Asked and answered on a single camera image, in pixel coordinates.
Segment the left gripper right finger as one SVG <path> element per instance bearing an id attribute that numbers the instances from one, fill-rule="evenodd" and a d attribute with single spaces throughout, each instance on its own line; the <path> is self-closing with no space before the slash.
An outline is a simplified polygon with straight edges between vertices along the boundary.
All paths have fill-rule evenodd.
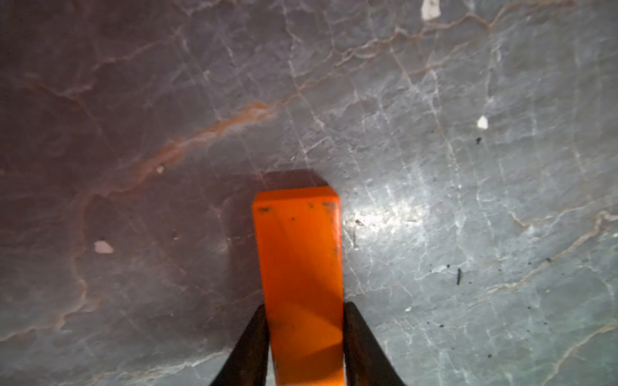
<path id="1" fill-rule="evenodd" d="M 344 304 L 343 337 L 347 385 L 405 385 L 353 302 Z"/>

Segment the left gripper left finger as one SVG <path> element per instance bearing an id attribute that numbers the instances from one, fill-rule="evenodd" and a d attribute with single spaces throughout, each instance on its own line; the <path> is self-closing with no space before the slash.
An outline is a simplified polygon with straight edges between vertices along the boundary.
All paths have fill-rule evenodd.
<path id="1" fill-rule="evenodd" d="M 267 382 L 269 347 L 266 308 L 260 305 L 210 385 L 264 386 Z"/>

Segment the orange block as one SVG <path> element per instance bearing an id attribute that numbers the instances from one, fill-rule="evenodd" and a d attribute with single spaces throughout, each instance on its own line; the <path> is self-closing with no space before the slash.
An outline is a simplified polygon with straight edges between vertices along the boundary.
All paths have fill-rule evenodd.
<path id="1" fill-rule="evenodd" d="M 264 191 L 252 205 L 278 385 L 343 385 L 341 204 L 329 186 Z"/>

